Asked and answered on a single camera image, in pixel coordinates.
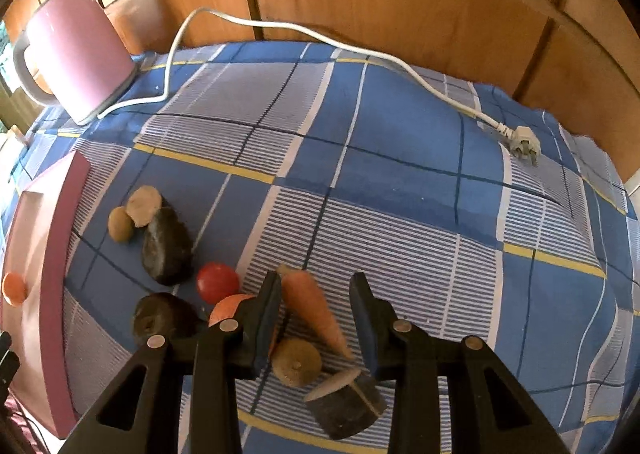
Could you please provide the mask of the tan round kiwi fruit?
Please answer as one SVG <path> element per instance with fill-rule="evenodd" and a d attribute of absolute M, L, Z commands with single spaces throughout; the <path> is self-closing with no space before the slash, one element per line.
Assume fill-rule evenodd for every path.
<path fill-rule="evenodd" d="M 282 340 L 273 350 L 271 367 L 274 376 L 286 387 L 300 388 L 314 382 L 320 375 L 320 352 L 309 341 L 299 338 Z"/>

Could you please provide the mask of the red tomato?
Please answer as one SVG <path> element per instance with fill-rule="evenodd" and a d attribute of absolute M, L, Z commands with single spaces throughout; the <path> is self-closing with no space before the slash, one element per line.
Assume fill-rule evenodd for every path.
<path fill-rule="evenodd" d="M 210 305 L 240 291 L 239 275 L 224 263 L 206 263 L 196 274 L 198 295 Z"/>

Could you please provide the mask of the dark cut cylinder vegetable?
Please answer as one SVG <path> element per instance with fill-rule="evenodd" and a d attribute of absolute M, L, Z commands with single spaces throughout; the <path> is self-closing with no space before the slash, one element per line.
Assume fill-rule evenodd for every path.
<path fill-rule="evenodd" d="M 375 381 L 360 368 L 341 370 L 304 398 L 307 410 L 332 440 L 343 440 L 373 425 L 387 402 Z"/>

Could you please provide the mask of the orange carrot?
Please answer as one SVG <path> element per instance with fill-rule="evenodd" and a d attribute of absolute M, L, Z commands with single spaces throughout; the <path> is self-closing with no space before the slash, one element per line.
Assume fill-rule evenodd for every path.
<path fill-rule="evenodd" d="M 281 263 L 277 267 L 281 279 L 282 300 L 288 310 L 302 319 L 323 344 L 345 359 L 355 359 L 347 339 L 331 311 L 314 276 L 306 270 Z"/>

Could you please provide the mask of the dark avocado half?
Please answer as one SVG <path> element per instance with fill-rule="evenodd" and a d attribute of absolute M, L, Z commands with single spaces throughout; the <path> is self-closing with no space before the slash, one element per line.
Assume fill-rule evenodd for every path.
<path fill-rule="evenodd" d="M 193 241 L 188 229 L 170 206 L 163 206 L 146 227 L 142 266 L 164 286 L 184 284 L 194 272 Z"/>

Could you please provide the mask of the beige cut potato piece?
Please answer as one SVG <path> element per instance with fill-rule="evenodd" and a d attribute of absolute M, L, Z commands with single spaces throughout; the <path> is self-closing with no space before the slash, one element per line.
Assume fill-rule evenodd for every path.
<path fill-rule="evenodd" d="M 142 185 L 129 196 L 125 211 L 136 228 L 146 227 L 163 206 L 163 201 L 163 196 L 157 188 L 152 185 Z"/>

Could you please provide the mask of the large orange fruit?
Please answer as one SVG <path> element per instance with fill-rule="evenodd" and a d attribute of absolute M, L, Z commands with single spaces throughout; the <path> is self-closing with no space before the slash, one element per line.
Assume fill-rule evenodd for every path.
<path fill-rule="evenodd" d="M 217 303 L 216 306 L 213 307 L 212 312 L 210 312 L 208 326 L 212 327 L 215 324 L 220 323 L 221 321 L 233 319 L 239 305 L 244 300 L 252 298 L 254 298 L 254 295 L 242 293 L 224 297 L 224 299 L 221 299 L 219 303 Z"/>

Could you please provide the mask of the small orange fruit in tray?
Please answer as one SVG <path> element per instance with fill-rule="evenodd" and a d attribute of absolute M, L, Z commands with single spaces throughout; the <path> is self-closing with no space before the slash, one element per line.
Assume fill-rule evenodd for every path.
<path fill-rule="evenodd" d="M 27 285 L 21 274 L 8 272 L 2 280 L 2 296 L 12 307 L 20 307 L 27 297 Z"/>

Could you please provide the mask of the dark round avocado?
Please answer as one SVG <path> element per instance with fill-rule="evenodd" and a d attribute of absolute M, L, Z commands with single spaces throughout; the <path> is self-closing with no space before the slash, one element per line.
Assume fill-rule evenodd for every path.
<path fill-rule="evenodd" d="M 204 327 L 205 321 L 190 303 L 165 292 L 142 297 L 132 318 L 132 336 L 138 346 L 154 335 L 166 339 L 190 338 Z"/>

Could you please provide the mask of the pink tray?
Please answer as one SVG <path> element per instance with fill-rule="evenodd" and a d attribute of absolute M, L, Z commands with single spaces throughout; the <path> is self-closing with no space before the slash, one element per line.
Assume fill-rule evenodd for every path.
<path fill-rule="evenodd" d="M 63 340 L 66 255 L 76 208 L 90 163 L 67 154 L 32 181 L 18 199 L 3 273 L 26 283 L 24 303 L 1 303 L 1 328 L 21 361 L 13 396 L 50 434 L 65 438 L 76 424 L 68 388 Z"/>

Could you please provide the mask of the blue plaid tablecloth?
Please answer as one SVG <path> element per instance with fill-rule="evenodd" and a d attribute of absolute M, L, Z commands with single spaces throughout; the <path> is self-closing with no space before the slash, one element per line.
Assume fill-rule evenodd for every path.
<path fill-rule="evenodd" d="M 639 217 L 597 144 L 497 87 L 320 44 L 230 43 L 147 56 L 134 106 L 86 127 L 60 108 L 29 129 L 1 189 L 9 230 L 38 174 L 79 151 L 63 332 L 84 413 L 134 352 L 158 284 L 111 210 L 152 185 L 198 263 L 254 293 L 281 263 L 312 273 L 349 341 L 353 273 L 439 338 L 485 339 L 570 452 L 602 453 L 639 388 Z M 536 166 L 509 149 L 518 126 Z"/>

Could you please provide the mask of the white power plug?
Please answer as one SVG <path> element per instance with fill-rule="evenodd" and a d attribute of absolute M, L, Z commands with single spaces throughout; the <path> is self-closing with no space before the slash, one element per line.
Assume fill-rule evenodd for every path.
<path fill-rule="evenodd" d="M 509 149 L 519 159 L 526 159 L 533 166 L 537 165 L 541 152 L 540 141 L 530 127 L 518 126 L 512 131 Z"/>

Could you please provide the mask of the pink electric kettle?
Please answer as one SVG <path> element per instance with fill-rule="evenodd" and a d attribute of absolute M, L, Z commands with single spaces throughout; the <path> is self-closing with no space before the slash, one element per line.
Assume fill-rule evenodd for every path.
<path fill-rule="evenodd" d="M 14 43 L 13 64 L 32 101 L 62 107 L 78 126 L 111 107 L 138 70 L 96 0 L 46 0 Z"/>

